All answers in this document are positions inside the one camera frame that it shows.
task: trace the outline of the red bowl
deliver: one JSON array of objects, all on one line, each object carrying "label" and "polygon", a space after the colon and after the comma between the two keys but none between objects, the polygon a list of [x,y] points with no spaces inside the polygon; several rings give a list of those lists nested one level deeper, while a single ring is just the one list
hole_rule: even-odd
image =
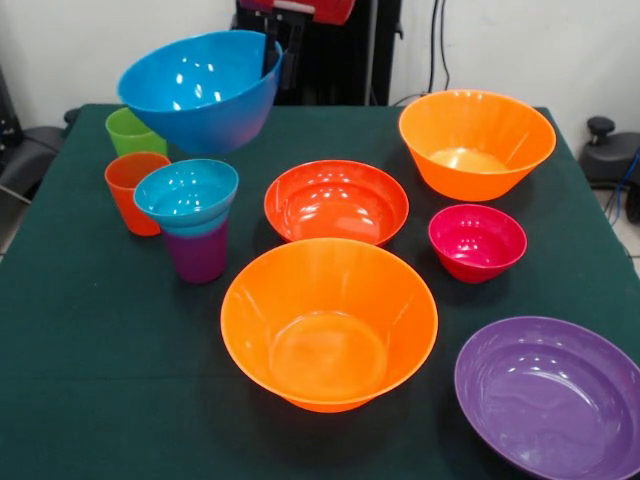
[{"label": "red bowl", "polygon": [[461,204],[440,210],[429,239],[444,268],[466,283],[482,283],[511,268],[527,250],[527,235],[506,213]]},{"label": "red bowl", "polygon": [[287,241],[335,237],[383,245],[407,220],[409,199],[382,170],[320,160],[280,175],[267,189],[264,211]]}]

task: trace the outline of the blue bowl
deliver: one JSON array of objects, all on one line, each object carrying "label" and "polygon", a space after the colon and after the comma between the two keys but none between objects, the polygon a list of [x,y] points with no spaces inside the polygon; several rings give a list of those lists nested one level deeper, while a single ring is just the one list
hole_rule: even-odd
[{"label": "blue bowl", "polygon": [[118,95],[150,129],[189,154],[222,154],[261,130],[278,90],[282,49],[262,77],[266,36],[230,30],[171,43],[134,63]]},{"label": "blue bowl", "polygon": [[238,172],[218,160],[176,162],[136,187],[136,206],[160,228],[180,237],[209,233],[224,223],[238,190]]}]

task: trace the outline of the dark green cloth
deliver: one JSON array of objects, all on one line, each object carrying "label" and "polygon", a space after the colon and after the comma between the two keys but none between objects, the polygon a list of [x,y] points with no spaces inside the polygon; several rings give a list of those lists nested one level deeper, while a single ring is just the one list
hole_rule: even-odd
[{"label": "dark green cloth", "polygon": [[[114,108],[82,109],[0,264],[0,478],[519,478],[455,398],[454,362],[473,332],[509,316],[555,316],[640,360],[640,283],[561,137],[548,161],[490,202],[522,223],[526,256],[494,281],[465,285],[427,241],[429,219],[453,202],[419,176],[400,109],[274,108],[256,140],[222,157],[241,179],[229,265],[193,286],[176,277],[161,238],[127,232],[110,198],[104,121]],[[280,243],[263,215],[267,186],[326,158],[370,163],[404,186],[411,213],[388,248],[426,280],[440,313],[433,353],[410,381],[337,415],[255,386],[219,328],[231,280]]]}]

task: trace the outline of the orange cup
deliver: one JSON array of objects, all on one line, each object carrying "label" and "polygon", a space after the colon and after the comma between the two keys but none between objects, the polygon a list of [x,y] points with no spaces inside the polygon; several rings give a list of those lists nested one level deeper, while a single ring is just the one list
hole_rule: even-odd
[{"label": "orange cup", "polygon": [[144,177],[170,163],[167,157],[159,153],[136,152],[118,157],[107,166],[104,179],[131,233],[142,237],[160,233],[158,224],[136,207],[133,192]]}]

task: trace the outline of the green cup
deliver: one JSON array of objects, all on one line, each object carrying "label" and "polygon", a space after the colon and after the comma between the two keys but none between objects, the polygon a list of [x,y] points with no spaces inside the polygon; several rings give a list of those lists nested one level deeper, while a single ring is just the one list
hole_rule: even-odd
[{"label": "green cup", "polygon": [[109,115],[105,126],[119,157],[135,152],[167,154],[167,141],[142,123],[127,107]]}]

